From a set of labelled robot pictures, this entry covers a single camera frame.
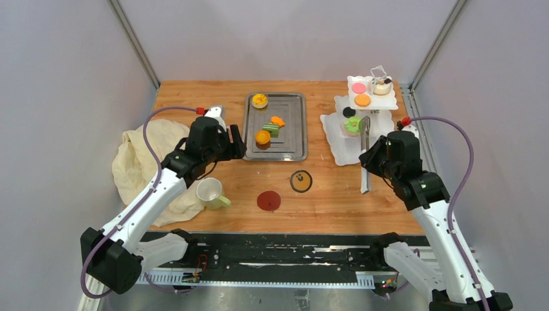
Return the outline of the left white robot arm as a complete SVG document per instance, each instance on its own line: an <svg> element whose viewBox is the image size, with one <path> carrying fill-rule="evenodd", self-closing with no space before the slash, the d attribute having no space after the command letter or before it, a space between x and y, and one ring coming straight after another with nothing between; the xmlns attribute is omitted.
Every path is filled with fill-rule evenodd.
<svg viewBox="0 0 549 311"><path fill-rule="evenodd" d="M198 117L188 137L157 162L149 185L101 229L89 227L82 233L83 293L93 299L123 294L142 273L173 260L192 267L199 252L187 232L178 229L150 242L141 239L176 197L207 175L209 165L241 159L246 149L237 125L224 127L219 117Z"/></svg>

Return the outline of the metal serving tongs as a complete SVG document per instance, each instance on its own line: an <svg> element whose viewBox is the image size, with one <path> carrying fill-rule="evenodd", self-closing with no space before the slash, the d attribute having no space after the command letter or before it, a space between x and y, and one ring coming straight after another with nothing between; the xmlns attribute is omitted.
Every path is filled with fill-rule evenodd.
<svg viewBox="0 0 549 311"><path fill-rule="evenodd" d="M359 131L361 138L361 154L370 149L370 117L365 116L360 120ZM370 173L361 164L361 194L371 191Z"/></svg>

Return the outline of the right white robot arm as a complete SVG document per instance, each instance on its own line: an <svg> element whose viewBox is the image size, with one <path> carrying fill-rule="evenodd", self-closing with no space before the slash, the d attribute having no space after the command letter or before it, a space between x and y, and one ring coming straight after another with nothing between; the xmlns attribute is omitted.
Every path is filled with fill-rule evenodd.
<svg viewBox="0 0 549 311"><path fill-rule="evenodd" d="M512 310L507 293L497 292L473 258L450 210L451 197L439 175L422 168L420 141L408 131L382 135L360 155L367 172L389 181L394 194L423 228L440 267L436 272L397 233L378 236L370 262L389 267L425 294L429 310Z"/></svg>

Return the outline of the orange macaron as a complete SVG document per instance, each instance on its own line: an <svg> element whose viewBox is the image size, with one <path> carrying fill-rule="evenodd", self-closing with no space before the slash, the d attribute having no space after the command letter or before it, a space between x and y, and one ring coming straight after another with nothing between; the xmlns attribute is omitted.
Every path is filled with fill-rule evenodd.
<svg viewBox="0 0 549 311"><path fill-rule="evenodd" d="M267 130L257 131L254 135L254 139L256 141L256 144L266 145L271 141L271 133L268 132Z"/></svg>

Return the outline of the orange star cookie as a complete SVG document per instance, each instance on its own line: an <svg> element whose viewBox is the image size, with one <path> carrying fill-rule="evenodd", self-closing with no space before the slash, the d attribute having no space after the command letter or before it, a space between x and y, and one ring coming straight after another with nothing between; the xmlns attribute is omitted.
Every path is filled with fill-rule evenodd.
<svg viewBox="0 0 549 311"><path fill-rule="evenodd" d="M284 120L280 117L277 117L277 116L272 116L271 117L271 123L276 124L279 128L282 128L282 127L285 126Z"/></svg>

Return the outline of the white three-tier dessert stand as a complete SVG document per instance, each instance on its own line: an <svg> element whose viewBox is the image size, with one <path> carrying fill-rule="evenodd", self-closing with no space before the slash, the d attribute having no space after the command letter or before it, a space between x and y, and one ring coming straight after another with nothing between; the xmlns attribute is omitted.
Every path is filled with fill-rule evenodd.
<svg viewBox="0 0 549 311"><path fill-rule="evenodd" d="M348 76L347 90L345 96L335 96L335 112L329 115L321 115L320 121L326 134L327 142L334 157L335 164L338 166L354 165L359 162L361 154L360 136L350 137L344 134L342 124L346 118L342 115L345 107L351 107L356 111L355 117L361 119L365 116L370 117L370 143L374 144L379 136L386 135L394 130L394 121L392 120L392 111L398 109L394 81L392 79L392 91L384 96L373 94L372 80L391 78L382 65L371 68L367 76ZM367 95L372 102L367 107L355 105L354 98L357 96L351 86L355 82L362 82L367 86Z"/></svg>

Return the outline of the steel baking tray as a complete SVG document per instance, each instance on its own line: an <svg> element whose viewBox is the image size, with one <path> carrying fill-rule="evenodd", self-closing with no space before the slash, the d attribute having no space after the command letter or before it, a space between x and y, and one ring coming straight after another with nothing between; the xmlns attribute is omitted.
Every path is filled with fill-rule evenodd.
<svg viewBox="0 0 549 311"><path fill-rule="evenodd" d="M242 138L247 146L248 161L303 161L308 155L306 100L301 93L266 93L267 105L255 108L250 93L245 99ZM258 144L255 135L272 126L272 117L284 125L271 135L266 144Z"/></svg>

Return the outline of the green frosted donut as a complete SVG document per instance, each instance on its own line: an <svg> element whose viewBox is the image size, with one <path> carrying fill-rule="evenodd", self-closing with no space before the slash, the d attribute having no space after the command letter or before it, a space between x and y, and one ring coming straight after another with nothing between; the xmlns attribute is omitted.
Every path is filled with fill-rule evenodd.
<svg viewBox="0 0 549 311"><path fill-rule="evenodd" d="M361 134L361 118L350 117L342 124L342 130L345 135L350 137L360 136Z"/></svg>

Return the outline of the pink macaron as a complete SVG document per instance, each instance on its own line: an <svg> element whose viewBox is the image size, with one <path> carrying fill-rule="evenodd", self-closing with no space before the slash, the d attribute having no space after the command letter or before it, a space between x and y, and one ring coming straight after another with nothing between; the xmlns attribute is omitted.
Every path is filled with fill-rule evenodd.
<svg viewBox="0 0 549 311"><path fill-rule="evenodd" d="M362 82L355 82L352 84L351 90L358 95L365 94L367 93L367 86Z"/></svg>

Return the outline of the white chocolate donut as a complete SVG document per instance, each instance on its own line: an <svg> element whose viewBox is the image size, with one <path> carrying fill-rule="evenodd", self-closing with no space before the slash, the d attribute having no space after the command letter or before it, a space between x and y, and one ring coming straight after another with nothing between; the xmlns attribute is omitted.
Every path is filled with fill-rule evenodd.
<svg viewBox="0 0 549 311"><path fill-rule="evenodd" d="M373 94L377 96L384 96L389 94L392 91L392 79L373 79L372 80L372 90Z"/></svg>

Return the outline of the orange biscuit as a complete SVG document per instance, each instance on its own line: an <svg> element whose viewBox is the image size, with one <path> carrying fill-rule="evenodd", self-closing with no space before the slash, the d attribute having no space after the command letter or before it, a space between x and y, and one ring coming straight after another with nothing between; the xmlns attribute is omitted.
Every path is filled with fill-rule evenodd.
<svg viewBox="0 0 549 311"><path fill-rule="evenodd" d="M367 107L371 104L372 100L367 94L360 94L354 98L355 105L359 107Z"/></svg>

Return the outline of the black sandwich cookie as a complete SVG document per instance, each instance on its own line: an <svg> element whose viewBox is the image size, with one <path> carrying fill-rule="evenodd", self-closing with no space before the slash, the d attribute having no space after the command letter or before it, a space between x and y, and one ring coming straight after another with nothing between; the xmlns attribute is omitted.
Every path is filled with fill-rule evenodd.
<svg viewBox="0 0 549 311"><path fill-rule="evenodd" d="M354 117L356 115L356 111L352 109L351 107L345 107L342 111L342 115L349 119L351 117Z"/></svg>

